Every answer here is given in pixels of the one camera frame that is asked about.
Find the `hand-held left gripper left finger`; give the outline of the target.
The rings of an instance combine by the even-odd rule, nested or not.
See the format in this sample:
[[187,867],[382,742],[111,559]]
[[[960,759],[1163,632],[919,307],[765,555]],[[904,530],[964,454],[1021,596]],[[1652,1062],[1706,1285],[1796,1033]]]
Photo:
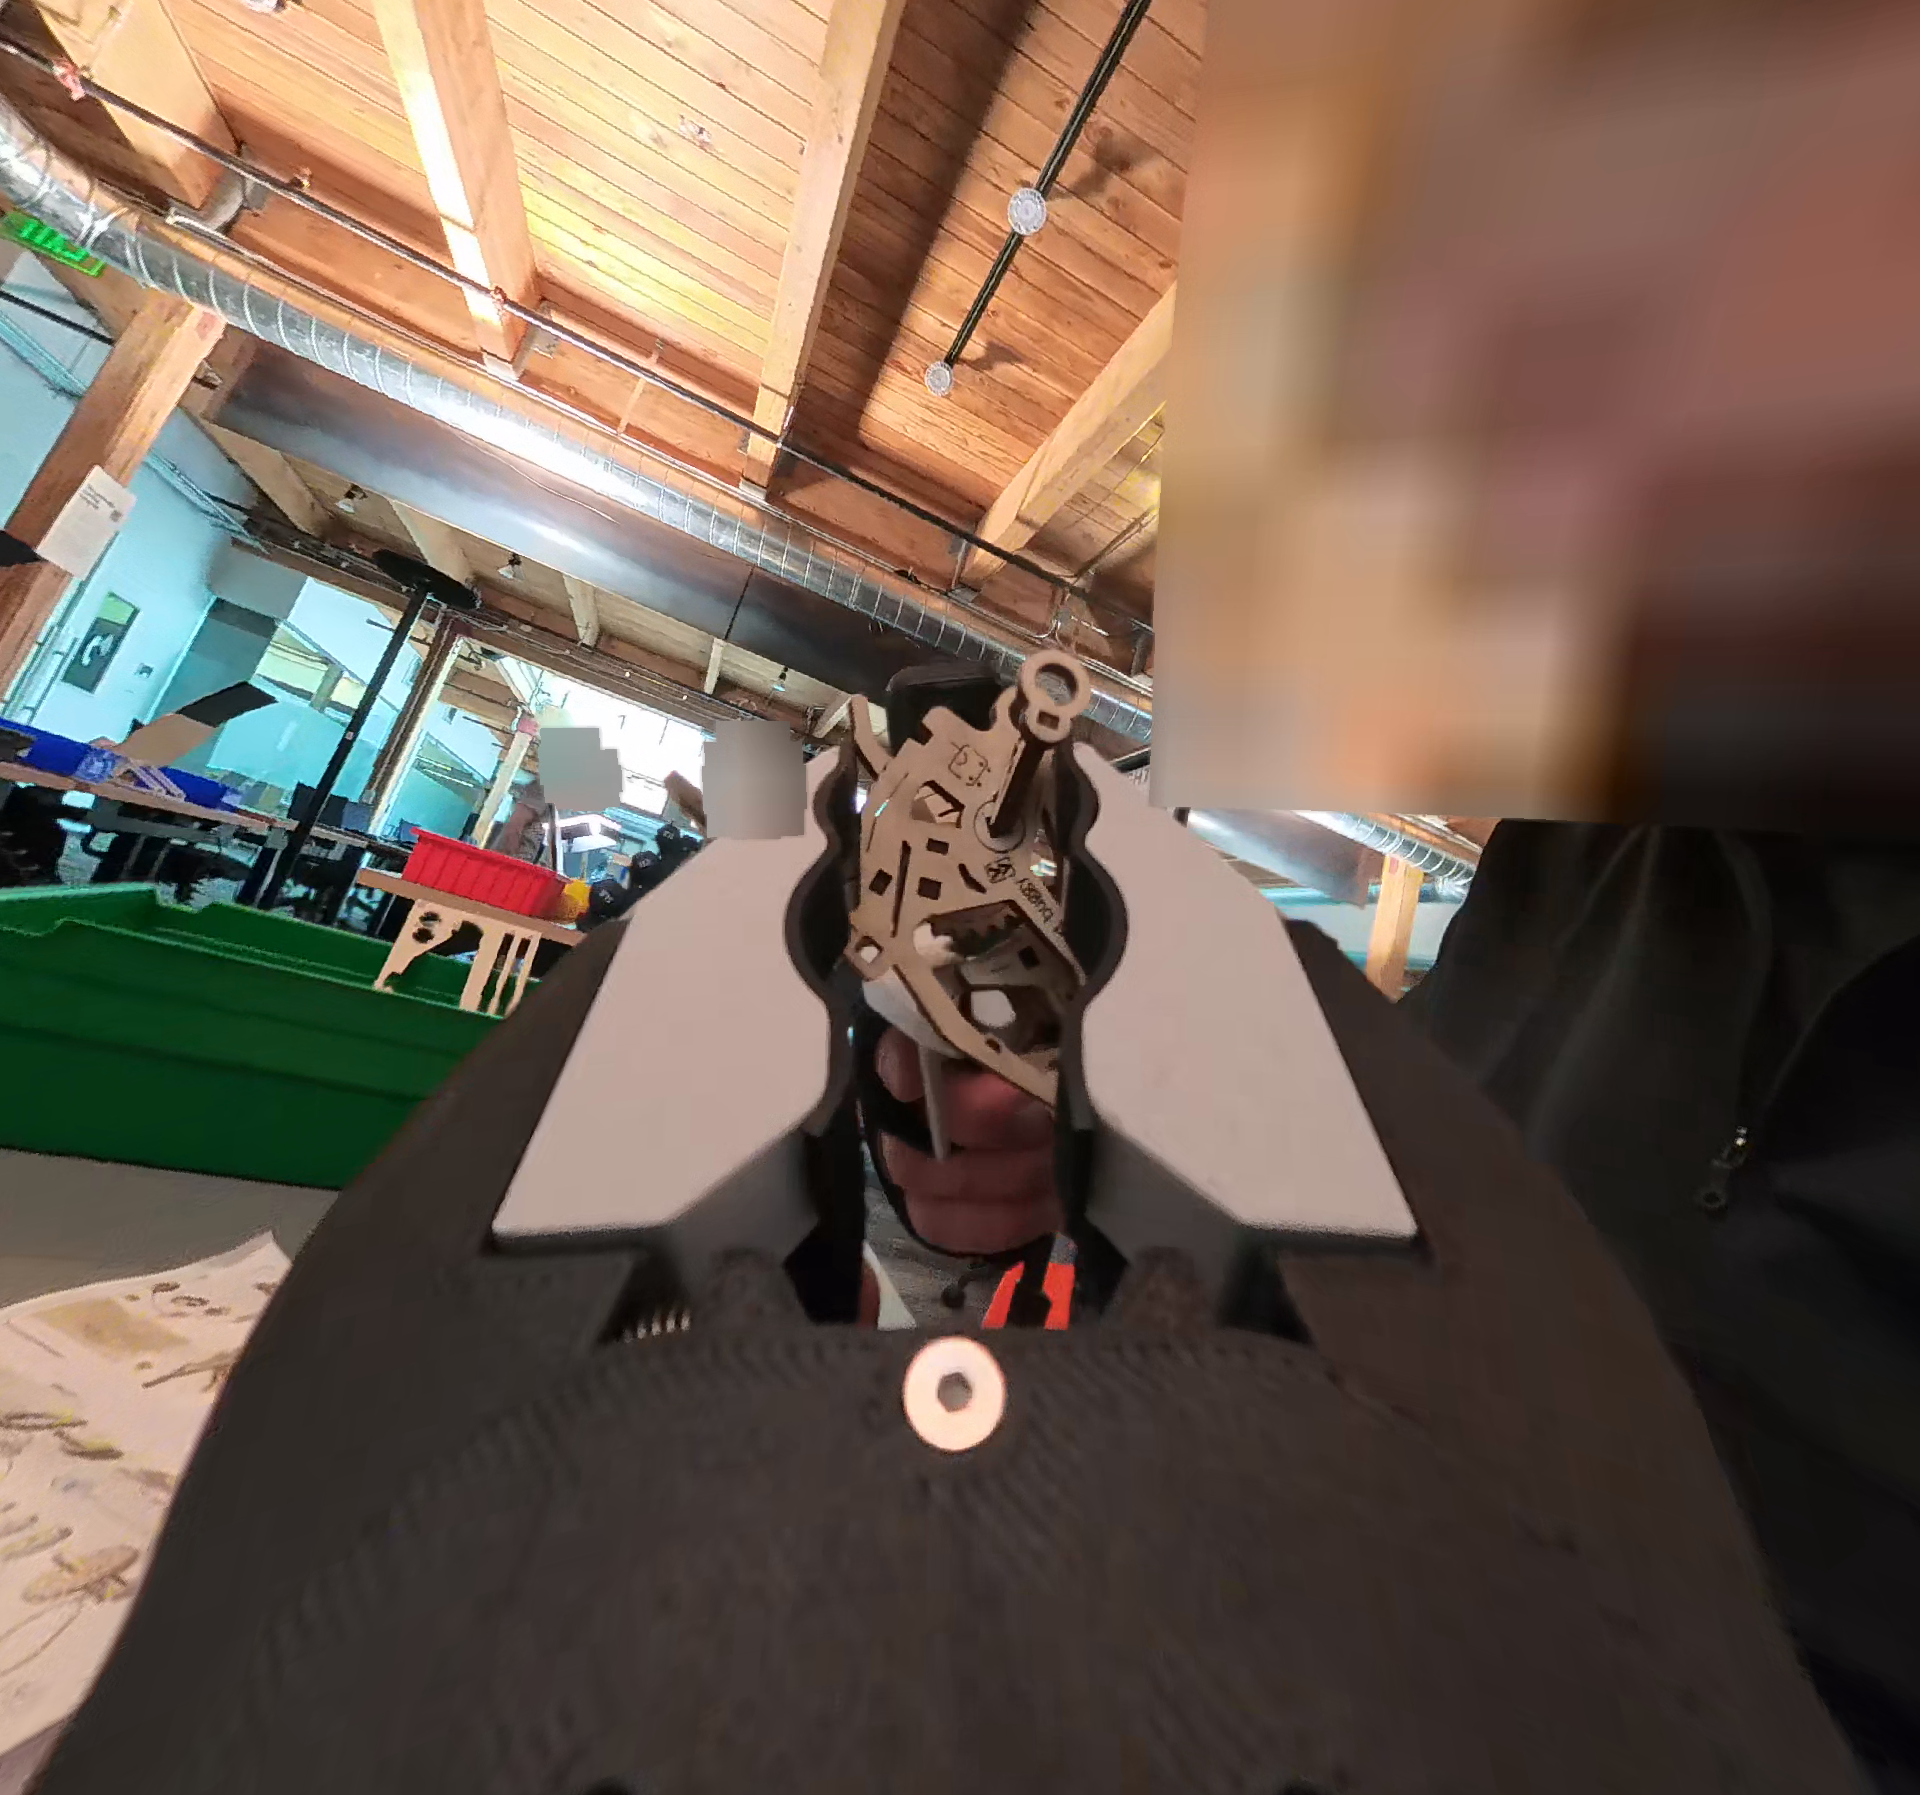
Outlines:
[[609,962],[493,1209],[511,1253],[634,1252],[692,1299],[757,1256],[811,1319],[863,1317],[848,861],[853,750],[797,831],[719,836],[609,925]]

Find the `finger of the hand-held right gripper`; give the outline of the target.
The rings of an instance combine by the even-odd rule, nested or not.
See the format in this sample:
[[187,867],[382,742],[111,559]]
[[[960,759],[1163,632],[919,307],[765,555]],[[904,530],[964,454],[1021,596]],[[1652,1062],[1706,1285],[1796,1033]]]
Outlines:
[[[928,1160],[947,1160],[945,1073],[956,1056],[898,974],[863,982],[858,993],[858,1115],[870,1160],[881,1161],[889,1138]],[[901,1102],[883,1082],[878,1047],[889,1033],[912,1048],[918,1102]]]

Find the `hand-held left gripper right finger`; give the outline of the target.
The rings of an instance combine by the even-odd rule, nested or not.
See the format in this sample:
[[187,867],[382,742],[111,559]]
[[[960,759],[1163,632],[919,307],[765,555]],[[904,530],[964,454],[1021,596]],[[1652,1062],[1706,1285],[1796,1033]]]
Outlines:
[[1284,920],[1092,750],[1058,779],[1058,1190],[1089,1271],[1192,1265],[1234,1305],[1282,1253],[1410,1253],[1413,1207]]

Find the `wooden mechanical model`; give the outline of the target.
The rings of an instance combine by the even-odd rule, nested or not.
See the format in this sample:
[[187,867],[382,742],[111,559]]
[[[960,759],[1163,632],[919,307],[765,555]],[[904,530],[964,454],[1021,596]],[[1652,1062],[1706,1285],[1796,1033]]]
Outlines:
[[853,708],[863,791],[848,958],[883,974],[960,1062],[1053,1107],[1066,1008],[1084,972],[1063,920],[1066,836],[1059,768],[1092,705],[1084,666],[1027,655],[984,726],[951,705],[889,742],[870,705]]

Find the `person's right hand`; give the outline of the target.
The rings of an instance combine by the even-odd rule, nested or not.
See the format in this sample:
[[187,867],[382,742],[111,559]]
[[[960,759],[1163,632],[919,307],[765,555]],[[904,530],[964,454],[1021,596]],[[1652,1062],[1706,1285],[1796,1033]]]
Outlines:
[[868,1136],[904,1229],[960,1259],[1011,1256],[1063,1232],[1053,1112],[976,1062],[929,1068],[947,1155],[929,1144],[919,1047],[894,1026],[874,1037]]

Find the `black dumbbell rack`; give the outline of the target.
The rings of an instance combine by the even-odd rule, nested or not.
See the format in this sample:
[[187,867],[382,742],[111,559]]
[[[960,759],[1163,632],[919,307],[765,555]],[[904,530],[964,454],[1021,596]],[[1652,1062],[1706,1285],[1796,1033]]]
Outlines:
[[576,929],[591,933],[613,918],[624,918],[640,897],[657,890],[701,846],[704,838],[698,831],[683,831],[672,825],[659,827],[652,852],[630,859],[619,880],[605,876],[587,890],[587,903]]

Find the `red plastic bin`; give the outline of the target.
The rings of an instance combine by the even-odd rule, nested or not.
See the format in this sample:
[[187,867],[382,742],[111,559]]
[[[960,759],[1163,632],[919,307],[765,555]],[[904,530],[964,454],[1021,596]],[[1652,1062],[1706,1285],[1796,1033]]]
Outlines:
[[417,830],[399,873],[422,890],[483,903],[504,914],[560,920],[563,877],[512,854]]

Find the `black floor lamp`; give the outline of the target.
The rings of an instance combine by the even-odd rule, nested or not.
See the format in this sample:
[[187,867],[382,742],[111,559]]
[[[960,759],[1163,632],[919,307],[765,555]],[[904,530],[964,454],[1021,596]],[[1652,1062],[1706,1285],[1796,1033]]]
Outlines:
[[412,632],[419,621],[419,615],[426,608],[442,608],[453,615],[465,615],[477,608],[477,593],[468,585],[456,582],[453,576],[429,566],[419,559],[399,558],[398,552],[373,552],[371,565],[399,589],[403,605],[399,617],[377,655],[371,677],[362,691],[359,705],[354,705],[342,735],[327,758],[317,784],[306,791],[306,802],[294,819],[292,831],[286,833],[283,843],[275,852],[275,859],[264,866],[264,873],[258,882],[253,882],[251,897],[240,902],[258,911],[270,911],[277,903],[277,897],[288,882],[297,864],[300,861],[304,849],[311,843],[321,819],[326,802],[334,794],[334,784],[342,779],[342,771],[362,740],[362,732],[369,724],[373,705],[381,700],[381,690],[391,677],[394,661],[406,649]]

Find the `green plastic bin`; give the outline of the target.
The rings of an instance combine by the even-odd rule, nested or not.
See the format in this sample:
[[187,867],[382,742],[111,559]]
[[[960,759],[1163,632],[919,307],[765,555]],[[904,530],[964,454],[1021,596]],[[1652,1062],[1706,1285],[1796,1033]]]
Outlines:
[[493,1030],[468,970],[147,885],[3,897],[5,1150],[338,1190]]

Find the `black tilted board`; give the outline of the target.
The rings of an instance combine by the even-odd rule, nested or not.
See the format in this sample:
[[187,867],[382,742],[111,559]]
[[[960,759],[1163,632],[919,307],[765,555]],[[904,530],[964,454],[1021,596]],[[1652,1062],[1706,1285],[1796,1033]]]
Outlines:
[[173,768],[199,753],[222,727],[275,702],[275,695],[253,683],[234,683],[142,724],[116,747],[133,767]]

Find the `long wooden desk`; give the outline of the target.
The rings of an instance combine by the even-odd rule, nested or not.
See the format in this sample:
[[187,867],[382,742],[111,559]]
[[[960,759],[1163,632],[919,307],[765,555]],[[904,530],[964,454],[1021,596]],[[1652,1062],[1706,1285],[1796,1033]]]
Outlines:
[[277,861],[277,825],[175,787],[5,765],[5,890],[147,887],[163,902],[253,907]]

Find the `open instruction booklet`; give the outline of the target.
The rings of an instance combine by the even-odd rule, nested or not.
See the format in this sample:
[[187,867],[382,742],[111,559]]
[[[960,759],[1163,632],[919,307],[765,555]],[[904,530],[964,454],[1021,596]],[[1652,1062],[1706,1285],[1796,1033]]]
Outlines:
[[263,1232],[5,1308],[5,1790],[24,1786],[100,1672],[211,1405],[286,1272]]

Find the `white paper notice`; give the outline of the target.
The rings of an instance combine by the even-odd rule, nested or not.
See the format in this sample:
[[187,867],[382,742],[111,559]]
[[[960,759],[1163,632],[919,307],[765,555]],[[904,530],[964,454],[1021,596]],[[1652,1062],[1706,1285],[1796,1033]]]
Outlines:
[[75,582],[89,578],[123,532],[133,506],[134,493],[93,465],[36,542],[38,559]]

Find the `wooden support pillar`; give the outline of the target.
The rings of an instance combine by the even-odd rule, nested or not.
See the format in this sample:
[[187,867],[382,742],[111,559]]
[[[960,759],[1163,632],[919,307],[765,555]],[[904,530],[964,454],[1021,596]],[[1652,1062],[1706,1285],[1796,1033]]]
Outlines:
[[79,583],[40,562],[36,542],[93,465],[133,489],[136,467],[223,328],[222,319],[180,297],[150,295],[73,406],[59,440],[5,529],[5,538],[26,544],[32,555],[3,576],[5,690],[22,672],[69,585]]

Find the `green exit sign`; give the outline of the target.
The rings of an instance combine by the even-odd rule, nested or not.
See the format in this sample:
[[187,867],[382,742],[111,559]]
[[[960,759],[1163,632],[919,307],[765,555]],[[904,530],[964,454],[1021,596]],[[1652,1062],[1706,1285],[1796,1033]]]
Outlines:
[[36,219],[29,213],[9,211],[3,215],[3,238],[33,252],[38,259],[75,271],[81,277],[98,277],[106,272],[106,261],[77,242],[59,235],[59,230]]

